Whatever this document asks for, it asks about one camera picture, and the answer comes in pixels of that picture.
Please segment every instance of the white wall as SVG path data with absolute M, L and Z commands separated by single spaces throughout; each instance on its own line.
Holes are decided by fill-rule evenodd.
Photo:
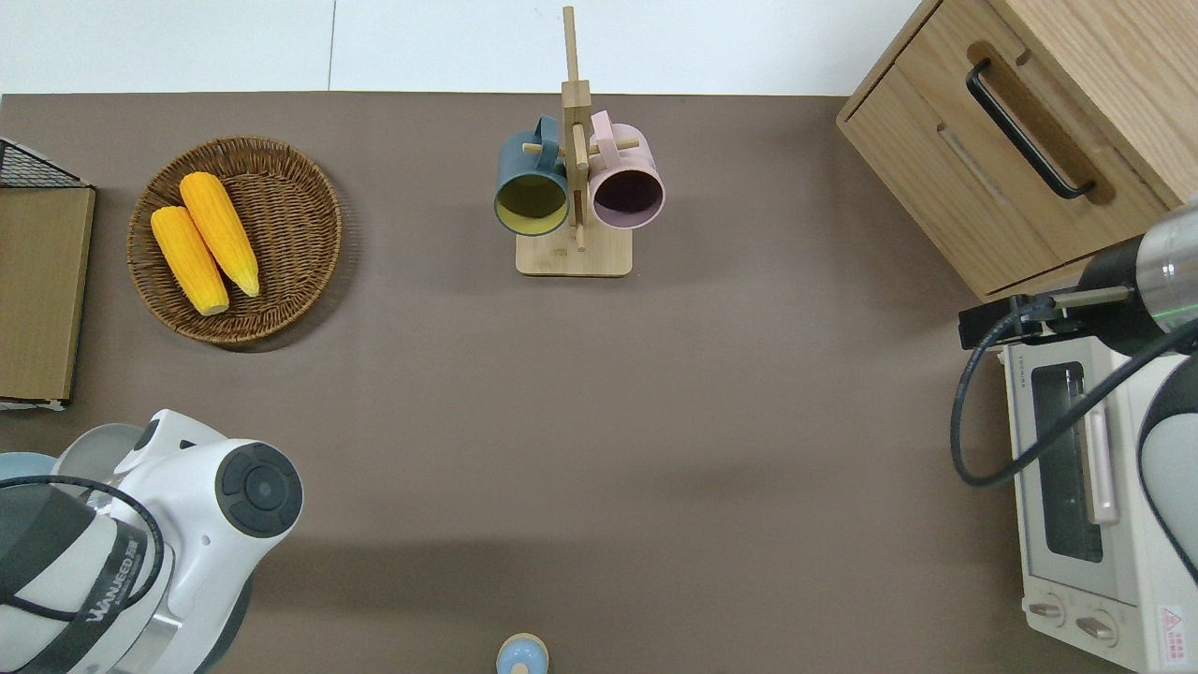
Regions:
M 0 93 L 541 91 L 564 1 L 0 0 Z M 846 95 L 918 0 L 574 0 L 595 92 Z

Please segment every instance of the mug rack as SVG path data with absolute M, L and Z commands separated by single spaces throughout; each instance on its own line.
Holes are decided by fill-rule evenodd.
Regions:
M 594 128 L 591 122 L 591 83 L 579 79 L 574 7 L 563 8 L 565 23 L 565 69 L 562 83 L 562 145 L 569 188 L 567 225 L 541 236 L 516 236 L 516 269 L 526 275 L 627 275 L 633 271 L 633 232 L 607 226 L 589 207 L 587 171 L 589 157 L 599 152 L 588 146 Z M 636 140 L 621 141 L 619 148 L 634 147 Z M 525 144 L 525 152 L 539 153 L 540 146 Z

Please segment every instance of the black circular cap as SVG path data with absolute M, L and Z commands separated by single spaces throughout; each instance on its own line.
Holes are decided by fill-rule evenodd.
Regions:
M 246 476 L 246 498 L 260 510 L 274 510 L 288 498 L 288 482 L 273 466 L 259 466 Z
M 303 487 L 295 467 L 265 443 L 229 453 L 217 470 L 214 487 L 225 520 L 259 539 L 290 529 L 303 508 Z

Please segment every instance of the yellow corn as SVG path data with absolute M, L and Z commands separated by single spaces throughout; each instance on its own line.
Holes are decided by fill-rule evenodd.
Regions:
M 211 172 L 189 172 L 179 190 L 217 263 L 243 292 L 256 297 L 258 259 L 220 178 Z
M 229 291 L 187 208 L 165 206 L 156 210 L 150 215 L 150 227 L 192 305 L 204 315 L 228 309 Z

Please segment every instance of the oven window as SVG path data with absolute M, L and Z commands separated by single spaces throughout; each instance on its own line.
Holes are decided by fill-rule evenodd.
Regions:
M 1082 364 L 1067 363 L 1033 370 L 1036 436 L 1060 419 L 1083 393 Z M 1073 427 L 1040 456 L 1045 538 L 1048 549 L 1057 554 L 1100 563 L 1102 532 L 1090 523 L 1085 514 L 1082 443 L 1081 432 Z

